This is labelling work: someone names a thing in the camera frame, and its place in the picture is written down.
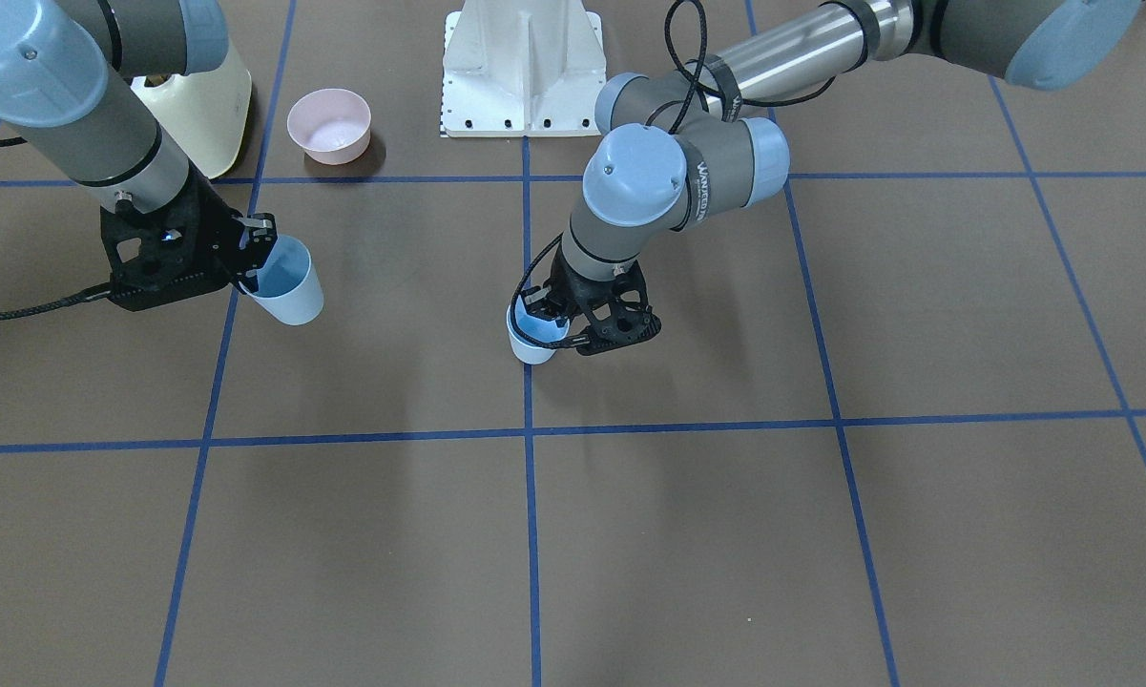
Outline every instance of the brown floor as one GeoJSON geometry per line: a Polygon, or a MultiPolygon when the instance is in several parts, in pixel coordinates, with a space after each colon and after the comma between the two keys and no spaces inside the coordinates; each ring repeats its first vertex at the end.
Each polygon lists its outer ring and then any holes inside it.
{"type": "MultiPolygon", "coordinates": [[[[223,5],[220,193],[325,310],[0,325],[0,687],[1146,686],[1146,13],[1061,93],[909,56],[780,110],[788,192],[646,250],[659,338],[526,368],[598,139],[438,136],[454,0],[223,5]],[[374,108],[342,167],[284,131],[328,86],[374,108]]],[[[706,5],[720,48],[817,0],[706,5]]],[[[667,3],[587,8],[669,69],[667,3]]],[[[105,272],[0,149],[0,310],[105,272]]]]}

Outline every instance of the silver metal tube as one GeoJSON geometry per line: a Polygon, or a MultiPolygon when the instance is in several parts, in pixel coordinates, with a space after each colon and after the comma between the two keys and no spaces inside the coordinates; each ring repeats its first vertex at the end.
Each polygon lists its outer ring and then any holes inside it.
{"type": "MultiPolygon", "coordinates": [[[[824,5],[720,53],[747,100],[772,100],[841,75],[864,57],[865,36],[853,13],[824,5]]],[[[712,111],[721,111],[711,100],[712,111]]]]}

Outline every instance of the light blue joint cap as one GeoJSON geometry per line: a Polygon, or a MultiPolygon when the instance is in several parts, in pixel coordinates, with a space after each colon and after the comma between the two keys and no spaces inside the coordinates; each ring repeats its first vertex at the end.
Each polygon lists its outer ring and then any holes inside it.
{"type": "Polygon", "coordinates": [[[0,0],[0,118],[48,128],[96,108],[110,79],[97,42],[50,0],[0,0]]]}
{"type": "Polygon", "coordinates": [[[615,111],[615,101],[619,100],[619,95],[625,91],[625,87],[637,78],[646,78],[646,76],[635,72],[615,75],[598,92],[598,100],[595,100],[594,103],[594,122],[598,125],[598,133],[611,131],[611,116],[615,111]]]}
{"type": "Polygon", "coordinates": [[[759,203],[780,193],[790,178],[790,141],[776,122],[760,117],[743,120],[751,130],[751,151],[755,158],[755,177],[751,182],[751,198],[743,208],[759,203]]]}
{"type": "Polygon", "coordinates": [[[615,226],[643,226],[668,212],[688,182],[688,158],[660,128],[626,123],[590,158],[581,192],[591,212],[615,226]]]}
{"type": "Polygon", "coordinates": [[[1073,86],[1104,61],[1140,0],[1065,0],[1035,28],[1005,70],[1005,81],[1038,91],[1073,86]]]}
{"type": "Polygon", "coordinates": [[[210,72],[229,53],[229,28],[215,0],[180,0],[187,33],[187,73],[210,72]]]}

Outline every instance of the cup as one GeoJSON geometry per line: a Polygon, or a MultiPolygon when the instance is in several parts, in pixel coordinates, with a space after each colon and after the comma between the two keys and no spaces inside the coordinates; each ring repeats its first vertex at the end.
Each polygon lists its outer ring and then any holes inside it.
{"type": "MultiPolygon", "coordinates": [[[[526,312],[526,307],[521,304],[520,297],[516,300],[516,312],[517,312],[517,329],[525,331],[531,338],[537,338],[543,341],[543,343],[551,344],[555,341],[559,341],[567,336],[568,322],[565,321],[564,326],[556,325],[555,321],[547,321],[542,318],[536,318],[526,312]]],[[[551,356],[556,354],[554,349],[543,349],[540,346],[534,346],[533,343],[526,343],[526,339],[517,336],[512,322],[509,321],[509,310],[504,312],[504,327],[509,331],[509,344],[512,346],[512,354],[517,357],[518,360],[524,361],[524,364],[529,366],[536,366],[545,364],[550,360],[551,356]]]]}
{"type": "Polygon", "coordinates": [[[251,298],[284,325],[305,325],[322,312],[322,286],[311,249],[291,235],[276,244],[259,268],[259,290],[251,298]]]}
{"type": "Polygon", "coordinates": [[[289,110],[288,135],[316,162],[342,165],[368,148],[370,118],[362,96],[343,88],[323,88],[289,110]]]}

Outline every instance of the white container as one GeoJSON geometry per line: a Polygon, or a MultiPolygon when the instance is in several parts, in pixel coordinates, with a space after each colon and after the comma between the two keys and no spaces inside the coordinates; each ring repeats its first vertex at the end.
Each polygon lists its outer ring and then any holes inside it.
{"type": "Polygon", "coordinates": [[[259,290],[251,298],[284,325],[305,325],[322,312],[322,286],[311,249],[291,235],[276,235],[259,270],[259,290]]]}
{"type": "MultiPolygon", "coordinates": [[[[551,344],[567,336],[568,322],[565,321],[564,327],[560,327],[554,321],[545,321],[542,318],[533,317],[526,312],[526,307],[521,304],[520,298],[516,302],[516,312],[517,327],[529,335],[531,338],[537,338],[539,341],[543,341],[543,343],[551,344]]],[[[534,344],[526,343],[524,338],[517,336],[517,331],[512,329],[512,322],[509,321],[508,309],[504,310],[504,327],[509,333],[509,344],[512,346],[512,354],[518,360],[524,361],[524,364],[529,366],[542,365],[551,360],[551,356],[556,354],[554,349],[534,346],[534,344]]]]}
{"type": "Polygon", "coordinates": [[[368,148],[370,118],[362,96],[343,88],[323,88],[289,110],[288,135],[316,162],[342,165],[368,148]]]}
{"type": "Polygon", "coordinates": [[[227,173],[242,150],[250,88],[250,72],[233,42],[210,72],[174,75],[162,86],[149,86],[142,76],[132,79],[132,92],[210,179],[227,173]]]}

